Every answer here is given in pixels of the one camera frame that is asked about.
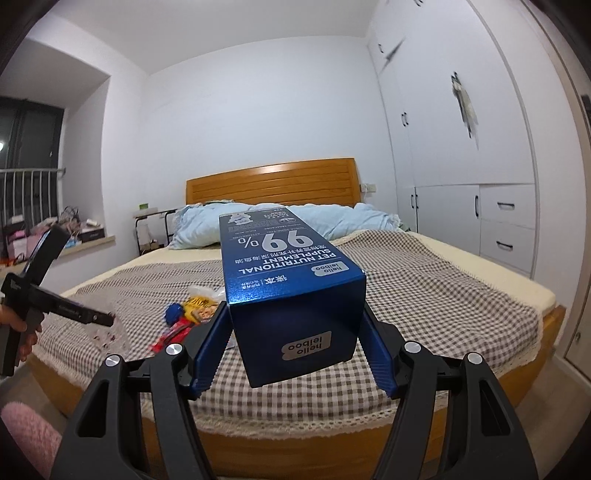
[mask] wall outlet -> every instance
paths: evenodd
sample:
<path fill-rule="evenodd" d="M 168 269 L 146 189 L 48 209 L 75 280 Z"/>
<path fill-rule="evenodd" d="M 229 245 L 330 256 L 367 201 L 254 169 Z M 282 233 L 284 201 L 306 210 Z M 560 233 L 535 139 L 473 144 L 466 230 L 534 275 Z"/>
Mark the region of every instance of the wall outlet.
<path fill-rule="evenodd" d="M 362 193 L 375 193 L 378 191 L 375 183 L 362 183 L 360 187 Z"/>

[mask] finger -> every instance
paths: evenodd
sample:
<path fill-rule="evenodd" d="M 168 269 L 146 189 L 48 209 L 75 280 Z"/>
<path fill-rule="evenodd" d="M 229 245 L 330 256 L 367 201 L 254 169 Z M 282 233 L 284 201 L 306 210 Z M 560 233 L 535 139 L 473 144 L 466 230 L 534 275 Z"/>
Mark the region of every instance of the finger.
<path fill-rule="evenodd" d="M 27 335 L 27 345 L 28 346 L 33 346 L 37 344 L 37 334 L 36 333 L 30 333 L 29 335 Z"/>
<path fill-rule="evenodd" d="M 0 324 L 10 325 L 17 332 L 26 332 L 27 323 L 21 320 L 14 310 L 6 305 L 2 305 L 0 309 Z"/>
<path fill-rule="evenodd" d="M 21 354 L 21 362 L 24 362 L 32 352 L 33 352 L 32 347 L 30 347 L 28 345 L 23 345 L 21 347 L 21 349 L 19 350 L 19 353 Z"/>

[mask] white wardrobe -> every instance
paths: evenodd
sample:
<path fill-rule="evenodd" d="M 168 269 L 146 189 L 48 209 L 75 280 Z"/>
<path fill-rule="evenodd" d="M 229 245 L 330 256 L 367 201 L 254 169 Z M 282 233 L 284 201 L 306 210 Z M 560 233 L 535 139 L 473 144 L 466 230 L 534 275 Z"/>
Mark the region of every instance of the white wardrobe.
<path fill-rule="evenodd" d="M 401 220 L 530 276 L 530 136 L 483 20 L 467 0 L 381 0 L 368 47 L 388 118 Z M 460 103 L 452 78 L 469 97 L 469 122 L 469 103 Z"/>

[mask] ceiling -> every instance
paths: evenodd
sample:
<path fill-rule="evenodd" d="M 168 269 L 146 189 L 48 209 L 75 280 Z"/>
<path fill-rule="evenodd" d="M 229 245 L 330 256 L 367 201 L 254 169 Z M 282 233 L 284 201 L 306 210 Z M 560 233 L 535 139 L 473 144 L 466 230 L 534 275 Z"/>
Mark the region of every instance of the ceiling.
<path fill-rule="evenodd" d="M 78 59 L 26 38 L 0 76 L 0 95 L 75 108 L 107 78 Z"/>
<path fill-rule="evenodd" d="M 364 37 L 378 0 L 60 0 L 52 12 L 147 73 L 243 43 Z"/>

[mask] pet nutritional supplement box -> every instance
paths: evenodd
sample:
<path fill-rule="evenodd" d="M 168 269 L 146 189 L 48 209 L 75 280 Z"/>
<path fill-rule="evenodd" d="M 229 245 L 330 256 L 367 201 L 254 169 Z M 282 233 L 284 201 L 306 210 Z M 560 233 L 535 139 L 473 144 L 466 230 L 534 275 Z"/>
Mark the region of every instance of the pet nutritional supplement box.
<path fill-rule="evenodd" d="M 223 274 L 252 387 L 351 359 L 365 273 L 287 208 L 222 215 Z"/>

